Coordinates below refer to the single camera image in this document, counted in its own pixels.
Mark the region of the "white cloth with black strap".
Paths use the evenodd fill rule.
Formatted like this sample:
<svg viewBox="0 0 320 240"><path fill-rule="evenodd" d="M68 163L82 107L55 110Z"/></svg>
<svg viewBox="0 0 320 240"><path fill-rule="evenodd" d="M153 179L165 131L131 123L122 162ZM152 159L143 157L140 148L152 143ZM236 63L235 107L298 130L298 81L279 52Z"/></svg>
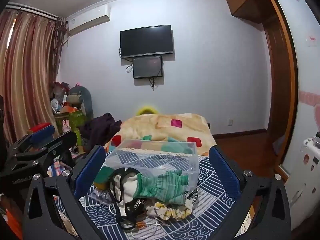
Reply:
<svg viewBox="0 0 320 240"><path fill-rule="evenodd" d="M119 216L129 215L125 210L125 204L133 200L138 185L138 174L134 168L123 167L114 170L107 180L107 191Z"/></svg>

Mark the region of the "clear plastic storage box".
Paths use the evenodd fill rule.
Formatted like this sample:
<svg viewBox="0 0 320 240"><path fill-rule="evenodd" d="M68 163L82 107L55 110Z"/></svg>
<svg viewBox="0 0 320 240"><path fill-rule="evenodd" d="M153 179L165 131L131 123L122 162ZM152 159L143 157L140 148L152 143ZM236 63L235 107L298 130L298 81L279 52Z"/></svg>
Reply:
<svg viewBox="0 0 320 240"><path fill-rule="evenodd" d="M125 139L107 154L104 166L134 168L146 177L181 170L189 179L186 191L195 189L200 173L195 142Z"/></svg>

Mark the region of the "green striped sock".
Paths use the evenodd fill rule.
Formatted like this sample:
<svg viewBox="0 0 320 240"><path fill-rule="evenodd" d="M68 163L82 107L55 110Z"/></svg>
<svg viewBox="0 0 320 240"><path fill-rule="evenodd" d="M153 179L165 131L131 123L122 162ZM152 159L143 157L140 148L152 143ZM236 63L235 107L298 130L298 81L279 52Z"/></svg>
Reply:
<svg viewBox="0 0 320 240"><path fill-rule="evenodd" d="M137 174L137 188L133 198L154 198L166 204L183 205L189 178L182 170L167 171L156 177Z"/></svg>

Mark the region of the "floral yellow scrunchie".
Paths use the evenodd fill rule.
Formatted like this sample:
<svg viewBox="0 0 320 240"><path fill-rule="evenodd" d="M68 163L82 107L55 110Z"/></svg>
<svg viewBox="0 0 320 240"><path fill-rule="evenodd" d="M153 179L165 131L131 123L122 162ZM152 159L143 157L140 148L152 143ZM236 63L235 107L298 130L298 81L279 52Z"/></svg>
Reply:
<svg viewBox="0 0 320 240"><path fill-rule="evenodd" d="M154 202L145 205L146 214L149 217L159 218L164 221L174 219L184 220L193 212L193 201L186 200L183 205L166 205L161 202Z"/></svg>

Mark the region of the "pink plush bunny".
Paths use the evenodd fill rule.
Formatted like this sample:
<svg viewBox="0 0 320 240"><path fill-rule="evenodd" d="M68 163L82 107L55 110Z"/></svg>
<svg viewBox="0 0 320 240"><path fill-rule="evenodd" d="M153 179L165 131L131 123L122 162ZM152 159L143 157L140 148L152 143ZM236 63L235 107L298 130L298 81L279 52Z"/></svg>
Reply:
<svg viewBox="0 0 320 240"><path fill-rule="evenodd" d="M71 127L69 125L69 120L63 120L62 121L62 132L63 133L67 133L69 131L71 131Z"/></svg>

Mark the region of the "green cardboard box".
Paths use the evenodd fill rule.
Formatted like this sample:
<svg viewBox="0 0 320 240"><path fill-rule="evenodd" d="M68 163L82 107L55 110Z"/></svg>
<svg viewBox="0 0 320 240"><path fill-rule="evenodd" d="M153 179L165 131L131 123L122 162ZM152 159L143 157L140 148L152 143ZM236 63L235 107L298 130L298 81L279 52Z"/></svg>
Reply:
<svg viewBox="0 0 320 240"><path fill-rule="evenodd" d="M78 110L72 113L57 114L57 115L54 115L54 117L55 117L57 129L59 133L62 133L63 121L68 120L71 130L74 131L79 127L83 126L87 120L82 110Z"/></svg>

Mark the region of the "dark purple garment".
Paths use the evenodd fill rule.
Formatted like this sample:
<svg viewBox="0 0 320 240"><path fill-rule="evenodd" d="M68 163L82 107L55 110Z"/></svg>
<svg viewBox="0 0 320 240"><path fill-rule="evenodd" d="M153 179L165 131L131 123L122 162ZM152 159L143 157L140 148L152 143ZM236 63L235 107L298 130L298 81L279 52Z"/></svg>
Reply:
<svg viewBox="0 0 320 240"><path fill-rule="evenodd" d="M86 121L79 127L84 151L90 152L95 145L104 146L120 131L121 124L121 120L116 121L111 113Z"/></svg>

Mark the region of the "green yellow sponge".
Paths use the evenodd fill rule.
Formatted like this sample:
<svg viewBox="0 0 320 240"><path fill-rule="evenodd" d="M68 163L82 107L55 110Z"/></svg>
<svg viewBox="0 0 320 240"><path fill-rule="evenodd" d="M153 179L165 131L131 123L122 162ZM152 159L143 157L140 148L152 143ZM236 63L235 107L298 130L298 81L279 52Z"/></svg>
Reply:
<svg viewBox="0 0 320 240"><path fill-rule="evenodd" d="M114 172L113 168L103 166L93 181L93 184L95 185L95 187L101 191L106 190L108 178L113 172Z"/></svg>

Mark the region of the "navy white patterned bedspread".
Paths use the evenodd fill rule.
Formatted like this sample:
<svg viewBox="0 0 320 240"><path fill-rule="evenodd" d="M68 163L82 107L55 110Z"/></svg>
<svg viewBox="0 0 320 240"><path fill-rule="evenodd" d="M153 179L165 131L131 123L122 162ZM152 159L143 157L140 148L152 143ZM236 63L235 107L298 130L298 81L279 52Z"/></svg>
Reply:
<svg viewBox="0 0 320 240"><path fill-rule="evenodd" d="M199 169L197 186L184 192L185 201L188 199L194 204L192 214L184 220L164 221L149 217L145 205L160 202L154 198L134 198L125 204L129 215L119 216L107 188L101 191L93 183L79 200L106 239L208 239L226 217L235 199L227 196L207 157L199 157Z"/></svg>

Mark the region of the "white suitcase with stickers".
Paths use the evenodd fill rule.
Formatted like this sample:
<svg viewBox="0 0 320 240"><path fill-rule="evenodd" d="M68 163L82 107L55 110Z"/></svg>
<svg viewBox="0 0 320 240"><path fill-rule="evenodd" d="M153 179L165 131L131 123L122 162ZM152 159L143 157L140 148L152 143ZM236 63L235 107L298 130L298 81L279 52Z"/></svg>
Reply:
<svg viewBox="0 0 320 240"><path fill-rule="evenodd" d="M295 168L285 183L290 206L291 229L309 218L319 206L319 133L303 141Z"/></svg>

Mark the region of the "red striped curtain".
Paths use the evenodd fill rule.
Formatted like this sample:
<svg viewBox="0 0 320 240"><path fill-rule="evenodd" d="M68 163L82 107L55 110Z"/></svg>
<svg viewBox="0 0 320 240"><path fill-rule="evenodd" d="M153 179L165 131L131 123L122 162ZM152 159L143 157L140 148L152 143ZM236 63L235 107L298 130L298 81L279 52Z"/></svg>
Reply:
<svg viewBox="0 0 320 240"><path fill-rule="evenodd" d="M50 105L66 21L28 12L1 12L1 96L4 133L10 143L41 123L55 124Z"/></svg>

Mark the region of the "brown wooden door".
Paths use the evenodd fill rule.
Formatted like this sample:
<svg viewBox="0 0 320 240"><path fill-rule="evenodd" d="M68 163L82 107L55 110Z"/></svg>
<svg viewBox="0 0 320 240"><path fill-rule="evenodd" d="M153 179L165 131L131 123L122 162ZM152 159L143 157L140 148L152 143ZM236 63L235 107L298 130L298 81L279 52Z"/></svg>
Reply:
<svg viewBox="0 0 320 240"><path fill-rule="evenodd" d="M284 181L289 173L283 168L297 115L298 73L296 52L291 31L278 0L266 0L269 15L263 20L271 63L271 109L268 139L282 139L273 170Z"/></svg>

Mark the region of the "small black wall monitor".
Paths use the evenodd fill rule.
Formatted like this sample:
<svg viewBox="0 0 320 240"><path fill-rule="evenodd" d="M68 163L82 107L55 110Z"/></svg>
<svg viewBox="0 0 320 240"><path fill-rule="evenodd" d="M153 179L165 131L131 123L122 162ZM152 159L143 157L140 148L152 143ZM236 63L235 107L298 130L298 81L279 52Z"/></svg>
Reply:
<svg viewBox="0 0 320 240"><path fill-rule="evenodd" d="M147 79L163 76L161 56L145 56L133 59L133 78Z"/></svg>

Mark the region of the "white wall air conditioner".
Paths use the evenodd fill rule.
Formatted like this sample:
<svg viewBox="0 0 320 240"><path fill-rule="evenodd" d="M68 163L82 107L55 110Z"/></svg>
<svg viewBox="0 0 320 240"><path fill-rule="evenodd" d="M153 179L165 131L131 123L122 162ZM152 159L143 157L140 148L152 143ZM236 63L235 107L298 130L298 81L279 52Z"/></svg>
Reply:
<svg viewBox="0 0 320 240"><path fill-rule="evenodd" d="M84 30L109 22L111 9L108 4L95 7L77 15L71 16L68 21L68 33L73 36Z"/></svg>

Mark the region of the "large black wall television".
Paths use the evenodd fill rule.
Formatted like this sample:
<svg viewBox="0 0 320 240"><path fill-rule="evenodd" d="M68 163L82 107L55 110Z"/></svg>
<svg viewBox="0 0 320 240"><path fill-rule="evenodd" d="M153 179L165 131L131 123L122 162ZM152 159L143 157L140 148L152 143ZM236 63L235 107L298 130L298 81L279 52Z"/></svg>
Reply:
<svg viewBox="0 0 320 240"><path fill-rule="evenodd" d="M120 32L121 58L173 54L171 25L141 27Z"/></svg>

